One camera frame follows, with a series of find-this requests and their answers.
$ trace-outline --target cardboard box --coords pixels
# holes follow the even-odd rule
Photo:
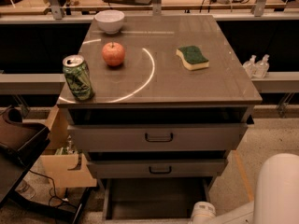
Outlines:
[[[89,172],[84,154],[81,155],[79,170],[70,170],[77,166],[78,154],[54,155],[57,148],[65,146],[68,137],[67,120],[57,105],[50,111],[45,125],[50,129],[50,144],[40,159],[45,174],[54,179],[55,187],[96,187],[97,180]]]

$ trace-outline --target red apple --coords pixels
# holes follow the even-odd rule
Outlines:
[[[117,42],[106,43],[102,48],[102,57],[107,65],[117,66],[123,63],[125,56],[124,47]]]

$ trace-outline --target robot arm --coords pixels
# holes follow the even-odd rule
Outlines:
[[[259,173],[255,201],[216,217],[211,203],[196,203],[192,224],[299,223],[299,156],[277,154]]]

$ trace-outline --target can top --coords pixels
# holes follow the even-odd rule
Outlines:
[[[84,62],[84,58],[80,55],[67,56],[63,60],[63,64],[66,67],[76,67]]]

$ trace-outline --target drawer handle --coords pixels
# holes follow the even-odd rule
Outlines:
[[[167,171],[152,171],[151,167],[149,167],[149,172],[152,175],[169,175],[172,172],[172,168],[169,166]]]
[[[150,136],[148,133],[145,133],[145,139],[148,142],[171,142],[174,139],[174,135],[170,133],[169,136]]]

